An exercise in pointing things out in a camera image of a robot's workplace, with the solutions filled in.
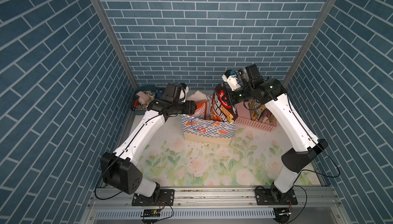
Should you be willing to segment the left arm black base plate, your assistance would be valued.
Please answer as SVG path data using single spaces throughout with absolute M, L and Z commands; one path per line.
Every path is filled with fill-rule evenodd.
M 152 196 L 147 197 L 141 194 L 134 194 L 132 206 L 173 206 L 175 197 L 174 189 L 157 189 Z

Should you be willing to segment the white checkered paper bag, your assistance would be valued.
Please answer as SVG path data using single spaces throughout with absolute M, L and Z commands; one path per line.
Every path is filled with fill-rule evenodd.
M 201 91 L 196 91 L 187 100 L 199 104 L 211 101 L 212 97 Z M 204 120 L 193 115 L 182 115 L 182 128 L 184 138 L 188 141 L 227 146 L 231 143 L 235 123 Z

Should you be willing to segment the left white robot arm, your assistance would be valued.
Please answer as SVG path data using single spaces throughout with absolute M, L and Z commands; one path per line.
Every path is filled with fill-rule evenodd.
M 102 180 L 121 192 L 158 198 L 160 185 L 143 176 L 137 168 L 140 156 L 158 129 L 172 115 L 195 113 L 195 101 L 166 102 L 153 100 L 142 120 L 128 138 L 113 152 L 100 160 Z

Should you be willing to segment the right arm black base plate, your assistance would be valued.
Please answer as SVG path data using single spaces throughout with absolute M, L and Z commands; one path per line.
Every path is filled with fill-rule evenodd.
M 254 189 L 254 194 L 256 203 L 259 206 L 298 205 L 298 201 L 293 189 L 289 190 L 287 193 L 281 193 L 275 188 L 270 189 L 257 186 Z

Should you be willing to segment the dark red condiment packet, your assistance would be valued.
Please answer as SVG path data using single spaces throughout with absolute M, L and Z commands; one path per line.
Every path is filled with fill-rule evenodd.
M 220 83 L 215 87 L 210 108 L 210 120 L 234 123 L 237 119 L 236 108 L 227 96 L 228 91 L 231 89 L 228 90 L 225 83 Z

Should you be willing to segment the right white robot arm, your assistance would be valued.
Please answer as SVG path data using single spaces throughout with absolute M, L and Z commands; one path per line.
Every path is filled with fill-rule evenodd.
M 258 81 L 256 86 L 252 86 L 251 81 L 240 85 L 234 76 L 223 76 L 222 79 L 231 88 L 224 95 L 224 101 L 229 101 L 231 105 L 251 99 L 259 101 L 275 116 L 290 139 L 292 148 L 281 157 L 283 167 L 271 187 L 273 194 L 286 194 L 293 188 L 305 166 L 327 148 L 327 141 L 319 139 L 308 128 L 292 107 L 280 81 L 273 78 L 266 82 Z

